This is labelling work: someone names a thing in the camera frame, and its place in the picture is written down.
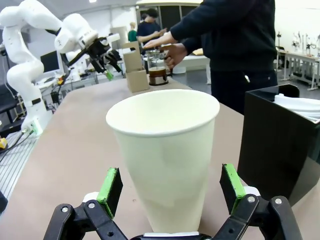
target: black container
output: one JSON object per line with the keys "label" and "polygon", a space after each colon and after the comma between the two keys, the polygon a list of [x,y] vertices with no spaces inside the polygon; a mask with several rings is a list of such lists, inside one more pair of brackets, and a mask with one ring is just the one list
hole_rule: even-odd
{"label": "black container", "polygon": [[0,214],[3,213],[3,211],[6,209],[8,204],[8,200],[5,198],[5,196],[0,191]]}
{"label": "black container", "polygon": [[291,206],[320,178],[320,123],[283,108],[275,95],[299,97],[287,84],[249,91],[238,164],[239,176],[261,196],[285,196]]}

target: cup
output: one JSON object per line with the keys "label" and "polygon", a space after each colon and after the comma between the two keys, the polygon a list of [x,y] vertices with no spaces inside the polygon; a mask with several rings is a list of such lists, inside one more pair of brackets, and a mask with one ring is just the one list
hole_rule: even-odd
{"label": "cup", "polygon": [[108,111],[154,232],[198,230],[219,109],[207,93],[169,89],[129,97]]}

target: yellow connector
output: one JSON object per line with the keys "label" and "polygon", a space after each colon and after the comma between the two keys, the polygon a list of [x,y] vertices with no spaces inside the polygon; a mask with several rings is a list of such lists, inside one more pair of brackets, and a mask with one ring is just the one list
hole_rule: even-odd
{"label": "yellow connector", "polygon": [[5,149],[7,144],[8,144],[8,142],[5,138],[0,139],[0,149]]}

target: black pants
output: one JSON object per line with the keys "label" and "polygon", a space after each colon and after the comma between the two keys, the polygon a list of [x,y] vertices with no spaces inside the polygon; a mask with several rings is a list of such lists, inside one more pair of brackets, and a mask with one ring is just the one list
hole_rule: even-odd
{"label": "black pants", "polygon": [[275,71],[211,71],[211,94],[220,103],[244,114],[247,91],[276,86]]}

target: white robotic arm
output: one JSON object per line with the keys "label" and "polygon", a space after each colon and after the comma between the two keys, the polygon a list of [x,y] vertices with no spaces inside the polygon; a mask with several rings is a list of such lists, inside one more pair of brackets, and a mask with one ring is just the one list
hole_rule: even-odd
{"label": "white robotic arm", "polygon": [[[92,65],[100,73],[106,70],[106,64],[117,67],[117,60],[108,52],[110,46],[102,43],[106,38],[98,38],[98,33],[77,13],[61,21],[40,2],[24,0],[19,6],[4,8],[0,12],[0,23],[4,26],[2,38],[5,50],[11,61],[17,64],[8,71],[7,81],[21,95],[27,111],[22,130],[36,130],[37,127],[41,133],[51,115],[46,110],[41,91],[32,84],[32,80],[44,72],[44,65],[24,43],[21,28],[26,24],[56,35],[54,47],[62,54],[68,67],[84,54],[90,56]],[[65,54],[76,50],[80,53],[69,62]]]}

